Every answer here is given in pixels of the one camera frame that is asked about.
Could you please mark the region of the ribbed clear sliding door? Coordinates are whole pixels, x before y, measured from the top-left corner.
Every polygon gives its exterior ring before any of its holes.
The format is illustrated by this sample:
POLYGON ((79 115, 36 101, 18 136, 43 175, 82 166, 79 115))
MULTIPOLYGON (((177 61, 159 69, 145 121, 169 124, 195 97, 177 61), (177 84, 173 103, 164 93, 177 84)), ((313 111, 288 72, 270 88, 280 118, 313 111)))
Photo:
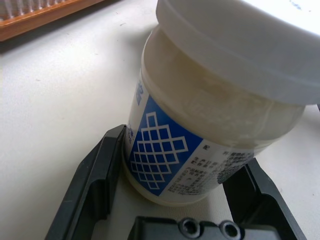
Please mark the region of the ribbed clear sliding door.
POLYGON ((0 20, 23 16, 66 1, 69 0, 0 0, 0 20))

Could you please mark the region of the white jar blue grid label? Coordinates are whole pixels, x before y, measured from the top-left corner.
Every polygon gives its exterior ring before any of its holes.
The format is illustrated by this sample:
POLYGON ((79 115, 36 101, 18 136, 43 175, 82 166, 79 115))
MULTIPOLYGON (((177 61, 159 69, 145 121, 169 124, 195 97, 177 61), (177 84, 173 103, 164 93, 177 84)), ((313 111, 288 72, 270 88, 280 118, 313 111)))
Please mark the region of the white jar blue grid label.
POLYGON ((158 0, 124 171, 171 207, 211 190, 320 104, 320 0, 158 0))

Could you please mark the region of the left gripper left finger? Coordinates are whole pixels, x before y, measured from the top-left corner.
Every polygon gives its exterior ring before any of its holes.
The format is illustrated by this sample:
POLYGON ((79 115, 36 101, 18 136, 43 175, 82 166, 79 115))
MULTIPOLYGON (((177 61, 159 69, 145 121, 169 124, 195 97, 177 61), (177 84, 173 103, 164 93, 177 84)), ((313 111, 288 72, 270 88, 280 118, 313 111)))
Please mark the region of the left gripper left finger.
POLYGON ((125 125, 108 130, 80 162, 46 240, 91 240, 111 212, 122 163, 125 125))

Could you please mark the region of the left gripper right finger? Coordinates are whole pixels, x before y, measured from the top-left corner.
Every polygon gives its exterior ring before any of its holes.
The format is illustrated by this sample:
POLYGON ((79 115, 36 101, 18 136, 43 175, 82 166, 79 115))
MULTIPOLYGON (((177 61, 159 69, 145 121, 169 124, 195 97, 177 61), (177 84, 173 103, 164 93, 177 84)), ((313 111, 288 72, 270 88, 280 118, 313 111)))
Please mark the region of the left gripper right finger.
POLYGON ((276 185, 255 158, 222 185, 235 223, 272 226, 281 240, 307 240, 276 185))

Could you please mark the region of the wooden cabinet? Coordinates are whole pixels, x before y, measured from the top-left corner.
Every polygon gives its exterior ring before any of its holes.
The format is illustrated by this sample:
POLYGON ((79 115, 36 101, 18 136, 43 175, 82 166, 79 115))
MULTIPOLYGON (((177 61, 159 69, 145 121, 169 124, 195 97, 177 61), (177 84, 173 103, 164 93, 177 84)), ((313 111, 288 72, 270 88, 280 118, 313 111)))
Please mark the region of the wooden cabinet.
POLYGON ((98 4, 104 0, 69 0, 7 20, 0 20, 0 42, 98 4))

